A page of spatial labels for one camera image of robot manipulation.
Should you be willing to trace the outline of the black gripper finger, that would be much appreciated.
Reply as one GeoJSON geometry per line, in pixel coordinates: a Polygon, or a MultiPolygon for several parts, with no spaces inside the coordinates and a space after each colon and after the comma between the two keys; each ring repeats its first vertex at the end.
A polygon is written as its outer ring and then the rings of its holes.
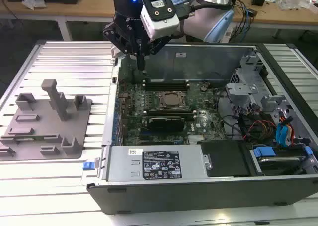
{"type": "Polygon", "coordinates": [[[158,38],[154,41],[142,39],[140,45],[140,69],[145,69],[145,57],[149,55],[156,54],[159,50],[161,50],[170,40],[172,36],[165,36],[158,38]]]}
{"type": "Polygon", "coordinates": [[[137,68],[141,69],[140,47],[137,45],[132,24],[128,23],[120,26],[116,23],[110,23],[105,26],[103,35],[121,52],[134,56],[137,68]]]}

